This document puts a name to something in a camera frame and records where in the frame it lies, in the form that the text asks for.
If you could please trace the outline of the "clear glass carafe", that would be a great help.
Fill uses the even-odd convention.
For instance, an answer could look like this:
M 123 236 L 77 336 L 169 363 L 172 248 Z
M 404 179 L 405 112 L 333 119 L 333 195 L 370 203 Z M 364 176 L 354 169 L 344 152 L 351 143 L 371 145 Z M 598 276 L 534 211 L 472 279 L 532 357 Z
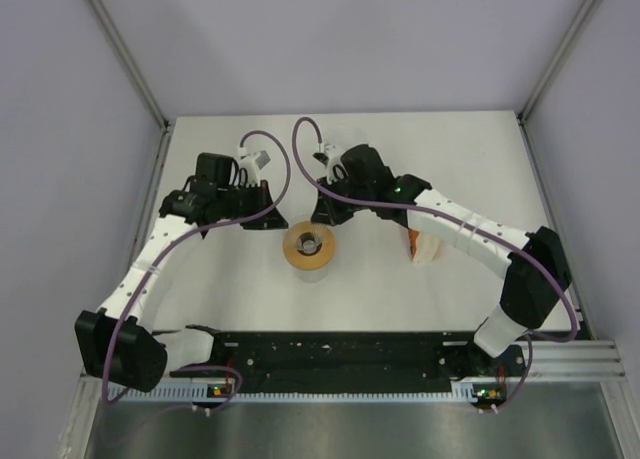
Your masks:
M 296 277 L 304 283 L 314 284 L 322 279 L 324 279 L 327 275 L 328 270 L 323 268 L 306 270 L 306 269 L 296 269 L 295 274 Z

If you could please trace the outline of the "orange coffee filter box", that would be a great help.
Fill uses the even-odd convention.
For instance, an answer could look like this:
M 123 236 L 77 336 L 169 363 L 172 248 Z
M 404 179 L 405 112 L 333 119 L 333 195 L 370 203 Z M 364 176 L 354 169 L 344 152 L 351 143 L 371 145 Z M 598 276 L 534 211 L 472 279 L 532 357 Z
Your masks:
M 439 257 L 442 241 L 435 235 L 407 230 L 409 255 L 414 264 L 429 263 Z

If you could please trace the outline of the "clear glass dripper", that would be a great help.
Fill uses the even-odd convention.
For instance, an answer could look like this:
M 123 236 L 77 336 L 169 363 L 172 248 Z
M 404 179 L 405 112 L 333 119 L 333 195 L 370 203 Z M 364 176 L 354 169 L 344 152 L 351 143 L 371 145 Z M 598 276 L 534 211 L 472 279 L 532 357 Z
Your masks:
M 326 225 L 302 221 L 288 229 L 284 238 L 284 247 L 303 256 L 312 256 L 333 239 L 333 233 Z

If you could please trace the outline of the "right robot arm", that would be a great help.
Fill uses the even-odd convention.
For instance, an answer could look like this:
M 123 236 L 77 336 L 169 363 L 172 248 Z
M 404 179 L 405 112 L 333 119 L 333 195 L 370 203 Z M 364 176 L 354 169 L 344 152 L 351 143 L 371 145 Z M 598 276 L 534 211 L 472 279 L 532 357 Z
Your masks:
M 499 303 L 466 351 L 474 372 L 492 373 L 516 339 L 537 331 L 558 302 L 567 302 L 572 276 L 561 239 L 552 229 L 541 226 L 527 232 L 490 220 L 419 177 L 394 175 L 367 144 L 348 150 L 325 145 L 313 157 L 325 174 L 313 182 L 318 197 L 312 222 L 337 226 L 368 210 L 450 245 L 502 279 Z

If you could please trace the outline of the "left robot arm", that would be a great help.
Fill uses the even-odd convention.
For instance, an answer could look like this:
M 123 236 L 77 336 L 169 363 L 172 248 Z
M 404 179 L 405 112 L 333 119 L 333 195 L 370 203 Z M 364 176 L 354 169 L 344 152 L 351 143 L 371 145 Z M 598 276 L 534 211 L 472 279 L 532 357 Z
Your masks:
M 239 148 L 239 156 L 201 153 L 182 188 L 162 201 L 159 216 L 136 260 L 111 295 L 94 311 L 83 311 L 74 329 L 85 372 L 141 392 L 161 378 L 194 365 L 205 375 L 226 366 L 225 349 L 206 326 L 154 334 L 161 304 L 183 262 L 214 225 L 245 230 L 285 229 L 260 175 L 266 151 Z

